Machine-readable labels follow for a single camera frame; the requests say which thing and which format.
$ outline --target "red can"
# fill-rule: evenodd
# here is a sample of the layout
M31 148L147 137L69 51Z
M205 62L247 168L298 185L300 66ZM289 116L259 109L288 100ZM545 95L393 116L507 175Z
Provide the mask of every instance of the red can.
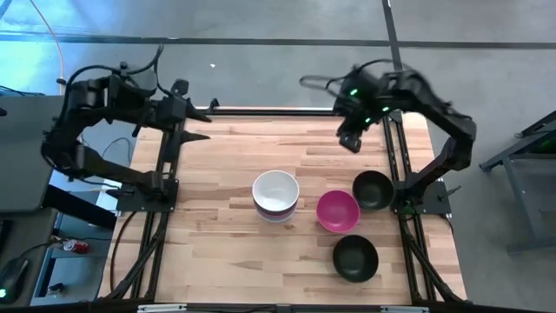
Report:
M77 254L86 254L89 251L89 244L76 239L70 239L63 244L63 249Z

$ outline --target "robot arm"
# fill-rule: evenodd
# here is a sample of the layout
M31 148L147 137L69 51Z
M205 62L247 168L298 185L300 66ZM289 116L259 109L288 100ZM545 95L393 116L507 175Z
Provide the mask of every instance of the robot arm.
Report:
M471 149L477 132L471 117L460 114L452 104L440 100L428 81L416 70L386 73L376 78L364 67L354 67L344 77L336 95L333 112L344 117L337 130L340 145L359 152L361 135L393 110L419 112L443 129L450 138L442 152L421 172L406 178L400 196L413 204L422 203L427 186L449 170L463 170L471 163Z
M181 144L209 139L180 127L186 118L210 122L195 109L189 98L183 98L189 88L186 81L178 79L171 92L163 90L166 96L162 100L149 99L159 86L156 63L154 65L154 71L130 75L127 64L123 63L119 70L113 69L110 76L70 83L60 117L55 119L52 129L45 132L41 149L45 161L70 179L100 176L133 185L151 199L164 198L168 185L161 171L142 173L105 161L98 152L77 140L86 127L103 119L108 123L119 120L135 124L133 137L141 127L151 127L169 134L169 140L162 144L166 145L165 161L170 162Z

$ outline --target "gray floor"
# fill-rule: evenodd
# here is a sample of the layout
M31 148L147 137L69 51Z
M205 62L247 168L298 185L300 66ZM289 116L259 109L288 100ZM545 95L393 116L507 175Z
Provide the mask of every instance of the gray floor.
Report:
M388 39L381 0L35 0L58 33L141 37ZM403 41L556 42L552 0L391 0ZM0 31L45 32L26 0L14 0ZM53 43L2 42L0 84L56 93L59 75ZM92 63L146 63L148 44L64 43L66 76ZM526 239L504 170L477 164L514 142L550 111L556 96L556 50L402 49L404 62L430 79L435 90L474 117L478 136L472 166L449 173L453 225L469 299L531 310L556 308L553 250L508 256L505 247ZM219 97L222 105L331 107L333 100L303 90L304 74L342 75L352 63L389 57L389 48L170 45L161 82L191 82L197 105ZM83 77L94 77L87 73ZM438 152L446 139L433 125Z

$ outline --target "butcher block surface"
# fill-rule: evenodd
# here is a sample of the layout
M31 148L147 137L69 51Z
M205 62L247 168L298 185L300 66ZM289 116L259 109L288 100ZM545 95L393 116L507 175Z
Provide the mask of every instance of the butcher block surface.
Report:
M409 304L400 230L388 209L362 213L349 232L368 238L378 250L377 274L365 283L349 283L334 271L332 249L342 235L324 230L317 222L319 197L329 190L351 193L354 178L363 170L390 176L382 125L373 125L362 138L361 152L353 154L338 144L335 131L340 122L336 117L188 121L188 131L211 139L182 146L176 175L179 197L170 215L156 301ZM426 121L406 114L404 127L412 167L419 170L434 158ZM400 161L394 128L393 136ZM141 130L134 169L155 168L161 138L157 130ZM255 211L251 185L267 170L285 170L300 185L297 211L285 223L267 223ZM118 219L114 238L126 216ZM124 231L116 252L116 284L137 258L145 217L137 213ZM455 293L465 297L447 221L438 216L422 219L433 265ZM99 296L109 293L109 262L110 258ZM416 260L415 264L425 296L422 270Z

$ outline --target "pink bowl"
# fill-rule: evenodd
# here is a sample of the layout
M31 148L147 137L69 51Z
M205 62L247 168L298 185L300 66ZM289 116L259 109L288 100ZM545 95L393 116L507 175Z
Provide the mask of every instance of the pink bowl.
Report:
M359 221L359 205L347 192L325 193L316 205L316 216L322 227L336 233L350 231Z

